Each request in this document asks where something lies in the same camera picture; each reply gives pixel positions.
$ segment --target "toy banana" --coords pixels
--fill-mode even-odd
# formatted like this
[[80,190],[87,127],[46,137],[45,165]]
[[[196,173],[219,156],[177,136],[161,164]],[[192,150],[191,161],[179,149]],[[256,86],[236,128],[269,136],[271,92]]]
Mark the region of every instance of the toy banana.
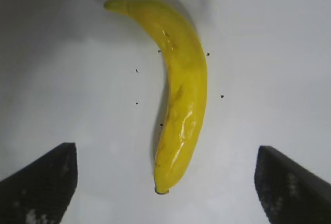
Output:
[[111,0],[105,9],[133,18],[156,41],[168,74],[169,100],[154,164],[155,192],[165,194],[184,175],[202,128],[207,65],[190,23],[157,0]]

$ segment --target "white surface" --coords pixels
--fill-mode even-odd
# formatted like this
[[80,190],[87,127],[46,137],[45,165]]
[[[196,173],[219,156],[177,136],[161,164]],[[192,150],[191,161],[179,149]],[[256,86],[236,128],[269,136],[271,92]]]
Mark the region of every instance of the white surface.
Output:
[[330,0],[179,0],[210,53],[209,98],[165,196],[151,166],[165,83],[153,41],[103,0],[0,1],[0,178],[76,142],[63,224],[267,223],[253,184],[262,144],[331,182]]

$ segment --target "banana tip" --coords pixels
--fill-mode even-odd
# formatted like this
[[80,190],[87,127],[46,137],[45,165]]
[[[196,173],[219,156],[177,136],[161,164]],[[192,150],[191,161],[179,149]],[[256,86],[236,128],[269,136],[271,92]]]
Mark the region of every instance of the banana tip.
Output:
[[165,192],[158,192],[156,186],[155,186],[154,190],[155,190],[155,193],[158,194],[158,195],[165,195],[165,194],[169,193],[169,190],[167,190]]
[[128,2],[126,0],[110,0],[103,4],[106,10],[117,13],[126,14],[128,10]]

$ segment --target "banana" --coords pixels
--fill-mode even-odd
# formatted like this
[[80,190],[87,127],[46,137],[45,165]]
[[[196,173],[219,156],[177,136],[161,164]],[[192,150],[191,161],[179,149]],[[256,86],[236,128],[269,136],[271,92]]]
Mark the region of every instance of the banana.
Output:
[[154,164],[155,192],[165,194],[183,177],[202,128],[207,65],[199,38],[175,9],[158,0],[111,0],[105,9],[133,18],[164,57],[169,100]]

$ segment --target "banana peel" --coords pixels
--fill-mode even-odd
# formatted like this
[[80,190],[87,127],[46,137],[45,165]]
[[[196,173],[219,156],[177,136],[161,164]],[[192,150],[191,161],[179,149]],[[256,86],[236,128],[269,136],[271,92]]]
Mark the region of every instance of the banana peel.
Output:
[[207,101],[207,64],[198,35],[159,0],[111,0],[105,9],[134,19],[157,43],[167,68],[169,100],[154,165],[155,192],[179,182],[191,161]]

